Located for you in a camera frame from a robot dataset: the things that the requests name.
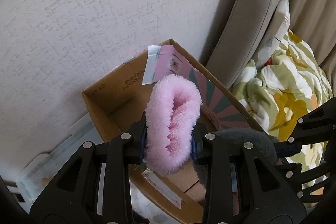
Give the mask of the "pink fuzzy sock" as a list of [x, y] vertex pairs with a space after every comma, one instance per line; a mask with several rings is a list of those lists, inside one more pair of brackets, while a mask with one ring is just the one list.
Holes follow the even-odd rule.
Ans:
[[168, 75], [154, 85], [145, 109], [145, 162], [150, 170], [167, 176], [188, 161], [201, 105], [197, 86], [182, 76]]

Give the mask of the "floral blue table mat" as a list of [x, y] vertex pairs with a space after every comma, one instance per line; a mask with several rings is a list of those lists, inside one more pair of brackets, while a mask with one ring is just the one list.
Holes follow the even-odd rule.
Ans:
[[147, 218], [150, 223], [177, 223], [175, 219], [149, 201], [133, 183], [130, 183], [130, 194], [132, 208], [141, 216]]

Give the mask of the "beige curtain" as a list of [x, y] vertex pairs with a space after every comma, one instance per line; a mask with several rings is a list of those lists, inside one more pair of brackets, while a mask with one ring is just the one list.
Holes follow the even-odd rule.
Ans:
[[290, 29], [305, 40], [335, 92], [335, 0], [289, 0]]

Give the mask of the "grey upholstered headboard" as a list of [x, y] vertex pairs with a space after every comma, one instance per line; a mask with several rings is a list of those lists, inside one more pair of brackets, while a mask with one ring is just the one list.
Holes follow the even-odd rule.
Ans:
[[230, 88], [256, 52], [281, 0], [235, 0], [206, 68]]

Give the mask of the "white pillow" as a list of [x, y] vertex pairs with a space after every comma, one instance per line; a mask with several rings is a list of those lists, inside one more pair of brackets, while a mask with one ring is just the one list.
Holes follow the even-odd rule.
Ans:
[[290, 11], [288, 0], [281, 0], [274, 12], [273, 18], [253, 54], [252, 59], [255, 62], [256, 69], [259, 71], [266, 62], [271, 58], [272, 54], [282, 41], [290, 26]]

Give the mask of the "green striped floral blanket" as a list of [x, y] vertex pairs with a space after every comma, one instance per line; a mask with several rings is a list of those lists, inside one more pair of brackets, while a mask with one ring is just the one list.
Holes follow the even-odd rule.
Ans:
[[309, 45], [287, 30], [261, 69], [248, 61], [232, 94], [266, 133], [286, 141], [297, 120], [333, 98]]

